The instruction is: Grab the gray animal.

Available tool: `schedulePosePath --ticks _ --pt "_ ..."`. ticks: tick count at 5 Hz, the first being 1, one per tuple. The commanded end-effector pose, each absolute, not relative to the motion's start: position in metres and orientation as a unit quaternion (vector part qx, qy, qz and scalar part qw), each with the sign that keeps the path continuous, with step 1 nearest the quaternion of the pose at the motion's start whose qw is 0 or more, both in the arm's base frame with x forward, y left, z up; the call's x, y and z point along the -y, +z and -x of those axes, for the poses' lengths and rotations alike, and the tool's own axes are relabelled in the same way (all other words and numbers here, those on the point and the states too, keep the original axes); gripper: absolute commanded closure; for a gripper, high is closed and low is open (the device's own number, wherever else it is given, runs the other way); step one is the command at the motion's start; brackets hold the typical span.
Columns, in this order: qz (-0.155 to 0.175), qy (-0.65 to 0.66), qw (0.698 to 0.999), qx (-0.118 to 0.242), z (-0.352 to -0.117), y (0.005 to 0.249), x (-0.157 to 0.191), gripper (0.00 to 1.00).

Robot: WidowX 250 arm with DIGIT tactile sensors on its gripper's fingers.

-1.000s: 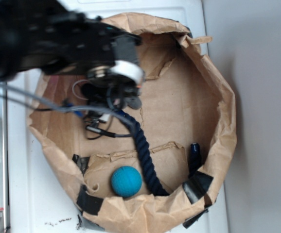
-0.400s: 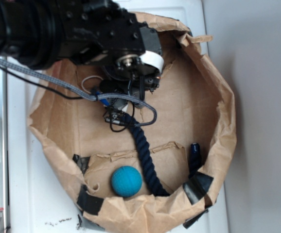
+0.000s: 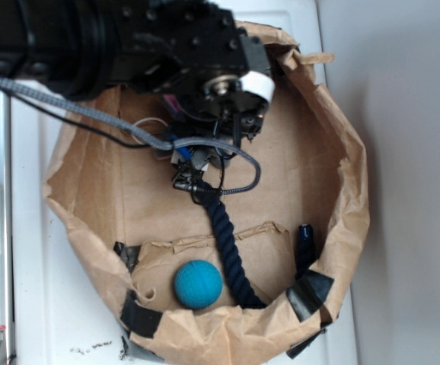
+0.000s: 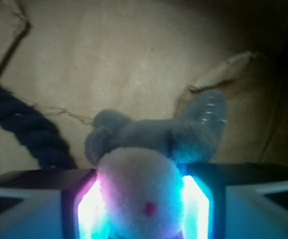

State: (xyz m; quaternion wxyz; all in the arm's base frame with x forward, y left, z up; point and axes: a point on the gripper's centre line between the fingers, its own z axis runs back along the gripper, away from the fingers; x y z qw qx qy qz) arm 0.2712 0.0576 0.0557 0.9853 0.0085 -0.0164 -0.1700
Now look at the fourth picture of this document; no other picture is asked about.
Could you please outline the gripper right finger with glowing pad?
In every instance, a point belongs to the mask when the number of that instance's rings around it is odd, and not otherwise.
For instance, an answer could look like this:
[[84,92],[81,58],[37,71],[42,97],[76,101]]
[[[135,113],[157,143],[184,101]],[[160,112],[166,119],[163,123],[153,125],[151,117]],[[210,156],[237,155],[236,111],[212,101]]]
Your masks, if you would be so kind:
[[185,239],[288,239],[288,168],[195,163],[184,173]]

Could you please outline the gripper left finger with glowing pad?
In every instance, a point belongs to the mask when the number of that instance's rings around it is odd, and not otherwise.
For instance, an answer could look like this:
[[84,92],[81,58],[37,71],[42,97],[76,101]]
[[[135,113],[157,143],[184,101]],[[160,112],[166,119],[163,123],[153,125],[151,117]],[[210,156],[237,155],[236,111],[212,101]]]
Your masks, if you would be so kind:
[[104,213],[94,169],[0,175],[0,239],[102,239]]

